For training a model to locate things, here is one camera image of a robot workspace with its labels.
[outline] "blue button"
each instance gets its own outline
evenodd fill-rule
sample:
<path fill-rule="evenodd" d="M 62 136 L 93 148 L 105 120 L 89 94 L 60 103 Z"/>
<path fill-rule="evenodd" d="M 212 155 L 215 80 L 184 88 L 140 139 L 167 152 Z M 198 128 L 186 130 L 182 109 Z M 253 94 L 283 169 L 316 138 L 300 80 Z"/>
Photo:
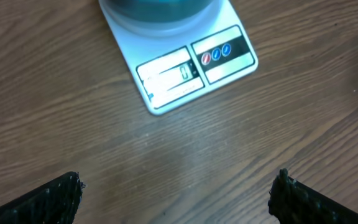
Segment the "blue button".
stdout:
<path fill-rule="evenodd" d="M 221 58 L 221 49 L 216 48 L 212 51 L 212 60 L 219 60 Z"/>
<path fill-rule="evenodd" d="M 231 45 L 224 44 L 222 47 L 222 55 L 223 57 L 227 57 L 231 53 Z"/>

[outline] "scale label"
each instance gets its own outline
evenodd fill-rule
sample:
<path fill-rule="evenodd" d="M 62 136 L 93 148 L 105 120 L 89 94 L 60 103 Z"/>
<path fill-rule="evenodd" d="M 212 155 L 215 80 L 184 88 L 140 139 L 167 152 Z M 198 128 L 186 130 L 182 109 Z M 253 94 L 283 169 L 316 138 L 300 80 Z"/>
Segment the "scale label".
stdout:
<path fill-rule="evenodd" d="M 199 40 L 193 43 L 192 47 L 211 84 L 255 63 L 239 26 L 232 26 Z M 208 54 L 212 55 L 212 60 L 204 63 L 203 57 Z"/>
<path fill-rule="evenodd" d="M 137 73 L 156 109 L 204 88 L 200 73 L 186 47 L 139 65 Z"/>

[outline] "digital scale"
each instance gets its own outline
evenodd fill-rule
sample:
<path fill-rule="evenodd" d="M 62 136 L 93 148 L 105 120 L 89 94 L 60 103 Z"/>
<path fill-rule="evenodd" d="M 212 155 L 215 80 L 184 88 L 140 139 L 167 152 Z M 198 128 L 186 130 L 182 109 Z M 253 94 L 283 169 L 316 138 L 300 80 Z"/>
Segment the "digital scale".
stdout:
<path fill-rule="evenodd" d="M 258 67 L 229 0 L 214 0 L 178 22 L 141 22 L 99 0 L 104 16 L 152 114 L 164 114 Z"/>

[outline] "button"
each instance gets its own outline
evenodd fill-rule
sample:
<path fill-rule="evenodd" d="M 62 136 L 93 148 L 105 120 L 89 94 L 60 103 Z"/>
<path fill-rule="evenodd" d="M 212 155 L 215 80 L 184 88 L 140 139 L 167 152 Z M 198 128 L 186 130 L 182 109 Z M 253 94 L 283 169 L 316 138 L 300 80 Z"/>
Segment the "button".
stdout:
<path fill-rule="evenodd" d="M 222 47 L 222 55 L 223 57 L 227 57 L 231 53 L 231 45 L 224 44 Z"/>
<path fill-rule="evenodd" d="M 212 51 L 212 60 L 219 60 L 221 58 L 221 49 L 216 48 Z"/>
<path fill-rule="evenodd" d="M 201 58 L 201 63 L 203 65 L 207 65 L 211 62 L 211 54 L 209 52 L 205 52 Z"/>

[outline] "brown tabletop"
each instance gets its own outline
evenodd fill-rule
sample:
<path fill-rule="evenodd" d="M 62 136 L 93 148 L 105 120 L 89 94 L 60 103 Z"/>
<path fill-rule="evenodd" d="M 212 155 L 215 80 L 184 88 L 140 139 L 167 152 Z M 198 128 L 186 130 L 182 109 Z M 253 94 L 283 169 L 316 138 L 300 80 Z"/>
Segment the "brown tabletop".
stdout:
<path fill-rule="evenodd" d="M 73 170 L 75 223 L 273 223 L 287 167 L 358 212 L 358 0 L 232 2 L 258 70 L 156 117 L 96 0 L 0 0 L 0 205 Z"/>

